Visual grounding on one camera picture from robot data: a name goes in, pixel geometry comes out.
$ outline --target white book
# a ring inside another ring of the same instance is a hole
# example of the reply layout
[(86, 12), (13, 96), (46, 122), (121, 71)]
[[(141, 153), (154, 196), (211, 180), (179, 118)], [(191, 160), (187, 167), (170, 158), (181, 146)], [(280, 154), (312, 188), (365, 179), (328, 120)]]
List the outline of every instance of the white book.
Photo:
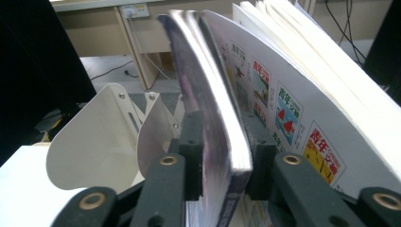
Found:
[[(303, 155), (333, 188), (354, 198), (369, 186), (400, 193), (399, 107), (355, 64), (350, 66), (339, 48), (321, 50), (300, 35), (305, 31), (298, 26), (305, 20), (289, 24), (281, 17), (293, 11), (282, 12), (278, 4), (269, 17), (264, 10), (270, 9), (258, 7), (234, 5), (236, 23), (211, 11), (202, 15), (233, 78), (239, 106), (259, 116), (279, 150)], [(317, 30), (322, 38), (323, 32), (307, 23), (306, 32)], [(327, 57), (327, 51), (336, 56)], [(344, 75), (341, 65), (352, 68), (358, 81)], [(369, 89), (375, 97), (364, 96)], [(372, 110), (375, 102), (378, 110)], [(386, 113), (390, 119), (380, 124)]]

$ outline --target brass screw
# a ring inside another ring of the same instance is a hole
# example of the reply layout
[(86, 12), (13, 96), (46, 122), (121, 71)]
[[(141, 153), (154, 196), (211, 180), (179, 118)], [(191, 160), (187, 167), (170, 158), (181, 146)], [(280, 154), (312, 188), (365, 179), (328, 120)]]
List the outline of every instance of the brass screw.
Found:
[(386, 208), (391, 210), (401, 210), (401, 200), (395, 196), (385, 193), (374, 193), (373, 197), (377, 203)]
[(105, 200), (106, 196), (103, 193), (94, 192), (82, 198), (82, 200), (79, 202), (79, 207), (82, 210), (92, 210), (103, 204)]
[(173, 156), (166, 156), (160, 160), (160, 164), (164, 166), (172, 166), (178, 162), (177, 158)]
[(283, 157), (284, 162), (290, 164), (290, 165), (299, 165), (302, 161), (300, 158), (294, 155), (286, 155)]

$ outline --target book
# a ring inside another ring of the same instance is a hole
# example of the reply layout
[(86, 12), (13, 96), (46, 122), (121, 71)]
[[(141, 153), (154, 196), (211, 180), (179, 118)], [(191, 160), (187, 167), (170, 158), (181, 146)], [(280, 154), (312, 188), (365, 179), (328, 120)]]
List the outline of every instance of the book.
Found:
[(401, 192), (401, 109), (299, 7), (241, 2), (233, 20), (172, 10), (161, 21), (185, 109), (206, 111), (210, 129), (203, 196), (187, 203), (187, 225), (227, 226), (240, 200), (252, 162), (238, 109), (254, 113), (280, 151), (303, 155), (339, 192)]
[(239, 106), (283, 152), (303, 155), (353, 198), (364, 187), (401, 192), (401, 110), (324, 32), (287, 1), (233, 5), (208, 22)]
[(186, 203), (186, 225), (228, 226), (252, 172), (239, 108), (197, 13), (171, 10), (159, 18), (171, 41), (185, 110), (203, 113), (203, 194)]

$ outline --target electrical outlet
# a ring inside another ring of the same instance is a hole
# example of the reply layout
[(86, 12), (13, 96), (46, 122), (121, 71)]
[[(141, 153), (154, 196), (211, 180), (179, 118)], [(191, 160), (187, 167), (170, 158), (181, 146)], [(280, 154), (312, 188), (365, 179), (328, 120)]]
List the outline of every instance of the electrical outlet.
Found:
[(146, 3), (125, 5), (121, 7), (123, 16), (126, 19), (137, 17), (149, 17), (148, 5)]

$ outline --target screw hole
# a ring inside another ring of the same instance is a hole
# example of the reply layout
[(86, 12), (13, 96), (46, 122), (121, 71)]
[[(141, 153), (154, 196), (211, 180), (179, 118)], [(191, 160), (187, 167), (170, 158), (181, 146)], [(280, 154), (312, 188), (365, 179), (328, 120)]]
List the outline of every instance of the screw hole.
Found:
[(160, 160), (160, 164), (164, 166), (171, 166), (178, 162), (177, 158), (173, 156), (166, 156)]
[(100, 192), (91, 193), (79, 202), (79, 207), (82, 210), (92, 210), (99, 207), (106, 200), (106, 196)]
[(330, 216), (330, 218), (328, 218), (328, 220), (335, 227), (348, 227), (349, 226), (347, 221), (345, 221), (344, 219), (337, 217), (337, 216)]
[(165, 219), (161, 216), (153, 216), (148, 220), (148, 227), (162, 227)]
[(301, 163), (301, 159), (294, 155), (286, 155), (283, 160), (290, 165), (299, 165)]
[(385, 193), (374, 193), (373, 197), (377, 203), (388, 209), (401, 210), (401, 200), (395, 196)]

